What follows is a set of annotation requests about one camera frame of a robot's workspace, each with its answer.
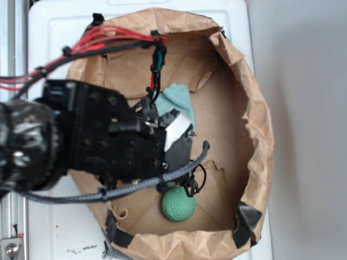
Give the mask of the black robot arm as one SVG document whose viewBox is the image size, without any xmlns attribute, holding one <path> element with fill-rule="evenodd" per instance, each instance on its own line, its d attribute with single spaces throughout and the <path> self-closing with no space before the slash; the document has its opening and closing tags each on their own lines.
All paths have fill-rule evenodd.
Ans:
<svg viewBox="0 0 347 260">
<path fill-rule="evenodd" d="M 68 170 L 103 183 L 149 179 L 190 161 L 192 120 L 172 109 L 141 110 L 118 91 L 79 81 L 48 80 L 40 98 L 1 104 L 1 189 L 40 191 Z"/>
</svg>

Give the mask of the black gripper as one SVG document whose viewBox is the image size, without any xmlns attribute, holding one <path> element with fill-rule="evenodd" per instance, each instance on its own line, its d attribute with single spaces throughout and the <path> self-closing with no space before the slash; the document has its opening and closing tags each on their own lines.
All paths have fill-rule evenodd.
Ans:
<svg viewBox="0 0 347 260">
<path fill-rule="evenodd" d="M 68 170 L 85 171 L 106 181 L 150 179 L 190 161 L 190 126 L 169 136 L 183 114 L 158 116 L 148 98 L 136 112 L 116 90 L 80 81 L 47 80 L 39 103 L 52 112 L 51 160 L 36 170 L 37 187 L 51 187 Z"/>
</svg>

